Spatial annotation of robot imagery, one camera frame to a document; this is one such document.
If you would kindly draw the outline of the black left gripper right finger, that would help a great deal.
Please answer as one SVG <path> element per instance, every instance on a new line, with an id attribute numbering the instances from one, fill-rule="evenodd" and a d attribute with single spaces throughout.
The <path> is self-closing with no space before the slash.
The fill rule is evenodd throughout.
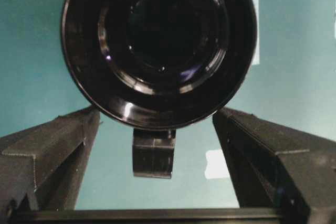
<path id="1" fill-rule="evenodd" d="M 335 223 L 335 142 L 224 108 L 213 115 L 240 207 L 285 223 Z"/>

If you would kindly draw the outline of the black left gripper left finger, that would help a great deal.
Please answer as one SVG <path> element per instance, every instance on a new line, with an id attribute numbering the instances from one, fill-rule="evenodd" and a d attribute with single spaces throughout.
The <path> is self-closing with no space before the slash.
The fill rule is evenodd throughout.
<path id="1" fill-rule="evenodd" d="M 82 109 L 1 137 L 1 223 L 25 210 L 73 210 L 100 113 Z"/>

